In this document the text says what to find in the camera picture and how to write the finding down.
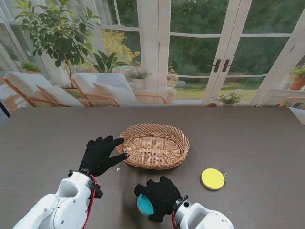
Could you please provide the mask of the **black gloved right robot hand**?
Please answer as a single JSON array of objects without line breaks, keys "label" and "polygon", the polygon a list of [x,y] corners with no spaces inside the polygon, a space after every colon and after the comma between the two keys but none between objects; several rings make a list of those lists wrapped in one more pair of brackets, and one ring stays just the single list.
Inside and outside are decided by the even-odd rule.
[{"label": "black gloved right robot hand", "polygon": [[159,182],[148,180],[146,186],[136,185],[135,195],[145,195],[152,203],[153,214],[148,216],[152,222],[161,223],[165,215],[170,215],[176,202],[182,198],[178,188],[166,176],[161,176]]}]

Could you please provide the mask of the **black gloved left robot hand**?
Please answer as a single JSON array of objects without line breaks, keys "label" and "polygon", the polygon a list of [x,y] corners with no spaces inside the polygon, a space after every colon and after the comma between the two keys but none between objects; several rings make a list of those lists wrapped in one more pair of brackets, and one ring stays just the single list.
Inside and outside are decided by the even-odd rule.
[{"label": "black gloved left robot hand", "polygon": [[109,168],[126,160],[129,157],[128,153],[111,156],[112,151],[123,142],[123,138],[114,139],[113,136],[107,136],[105,139],[99,137],[96,140],[90,140],[87,143],[79,171],[88,170],[94,177],[98,177]]}]

